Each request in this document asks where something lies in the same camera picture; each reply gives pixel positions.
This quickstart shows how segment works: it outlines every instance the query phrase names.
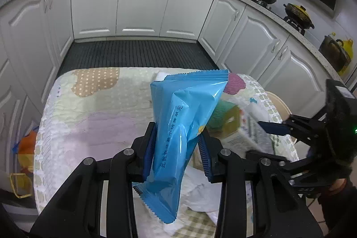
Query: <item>blue snack wrapper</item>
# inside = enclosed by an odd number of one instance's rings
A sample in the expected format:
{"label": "blue snack wrapper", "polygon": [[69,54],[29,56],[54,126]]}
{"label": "blue snack wrapper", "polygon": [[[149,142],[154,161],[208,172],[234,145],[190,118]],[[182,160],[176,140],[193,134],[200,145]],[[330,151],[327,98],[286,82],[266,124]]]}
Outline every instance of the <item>blue snack wrapper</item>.
{"label": "blue snack wrapper", "polygon": [[183,172],[227,81],[228,70],[211,70],[150,85],[158,134],[150,175],[134,189],[166,224],[176,219]]}

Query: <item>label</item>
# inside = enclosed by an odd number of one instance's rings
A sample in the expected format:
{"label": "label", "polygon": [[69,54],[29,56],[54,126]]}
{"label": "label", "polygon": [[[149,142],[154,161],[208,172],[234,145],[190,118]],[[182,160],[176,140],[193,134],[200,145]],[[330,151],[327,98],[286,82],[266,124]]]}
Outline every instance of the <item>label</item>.
{"label": "label", "polygon": [[341,92],[343,97],[355,99],[355,97],[346,87],[336,86],[336,88]]}

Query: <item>cabinet door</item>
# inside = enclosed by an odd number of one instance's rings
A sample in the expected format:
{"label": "cabinet door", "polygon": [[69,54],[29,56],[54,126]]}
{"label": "cabinet door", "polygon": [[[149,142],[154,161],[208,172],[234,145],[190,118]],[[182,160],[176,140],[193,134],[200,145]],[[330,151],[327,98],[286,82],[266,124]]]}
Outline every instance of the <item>cabinet door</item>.
{"label": "cabinet door", "polygon": [[277,23],[247,6],[217,65],[258,79],[288,36]]}
{"label": "cabinet door", "polygon": [[214,0],[208,13],[199,43],[217,62],[246,5],[239,0]]}
{"label": "cabinet door", "polygon": [[118,0],[71,0],[75,39],[115,35]]}
{"label": "cabinet door", "polygon": [[74,39],[71,0],[48,0],[48,21],[57,60],[61,64]]}
{"label": "cabinet door", "polygon": [[14,145],[41,120],[11,67],[0,36],[0,170],[14,172]]}
{"label": "cabinet door", "polygon": [[119,0],[117,35],[159,36],[167,0]]}
{"label": "cabinet door", "polygon": [[318,60],[290,36],[258,82],[278,95],[293,114],[312,117],[325,104],[327,78]]}
{"label": "cabinet door", "polygon": [[168,0],[161,37],[197,40],[213,0]]}
{"label": "cabinet door", "polygon": [[4,46],[27,95],[42,112],[59,65],[46,0],[14,0],[0,11]]}

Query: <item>person's arm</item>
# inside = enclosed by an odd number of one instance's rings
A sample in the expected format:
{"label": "person's arm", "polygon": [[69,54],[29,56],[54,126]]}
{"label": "person's arm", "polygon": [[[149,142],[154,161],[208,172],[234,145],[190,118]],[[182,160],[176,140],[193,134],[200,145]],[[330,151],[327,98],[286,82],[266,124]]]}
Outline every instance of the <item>person's arm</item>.
{"label": "person's arm", "polygon": [[337,180],[318,198],[330,232],[326,238],[355,237],[357,232],[357,189],[350,179]]}

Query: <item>metal screw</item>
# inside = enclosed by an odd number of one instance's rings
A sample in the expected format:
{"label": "metal screw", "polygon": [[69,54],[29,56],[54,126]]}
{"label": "metal screw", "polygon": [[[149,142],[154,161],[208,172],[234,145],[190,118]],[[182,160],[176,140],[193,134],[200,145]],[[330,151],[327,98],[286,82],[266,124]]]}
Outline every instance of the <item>metal screw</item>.
{"label": "metal screw", "polygon": [[91,157],[87,157],[84,159],[83,163],[88,166],[93,163],[93,159]]}
{"label": "metal screw", "polygon": [[263,165],[265,165],[265,166],[271,165],[270,159],[268,159],[268,158],[266,158],[266,157],[263,157],[263,158],[260,160],[260,162],[261,162]]}
{"label": "metal screw", "polygon": [[231,151],[227,148],[224,148],[224,149],[221,149],[221,154],[222,155],[225,155],[225,156],[228,156],[231,154]]}
{"label": "metal screw", "polygon": [[134,153],[134,150],[132,148],[126,148],[124,150],[125,155],[132,155]]}

